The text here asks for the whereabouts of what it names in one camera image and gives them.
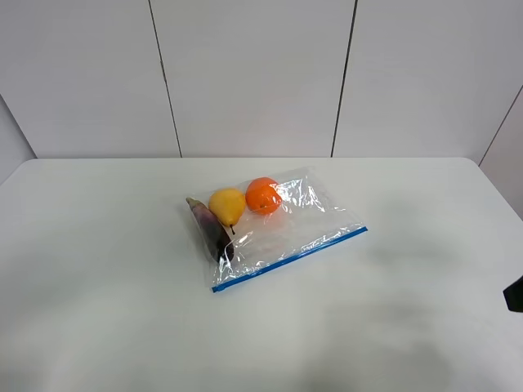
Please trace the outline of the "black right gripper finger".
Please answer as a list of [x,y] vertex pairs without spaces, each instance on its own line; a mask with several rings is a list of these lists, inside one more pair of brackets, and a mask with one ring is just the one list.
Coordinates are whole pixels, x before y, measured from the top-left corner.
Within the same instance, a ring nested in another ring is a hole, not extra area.
[[523,276],[503,290],[507,308],[511,312],[523,312]]

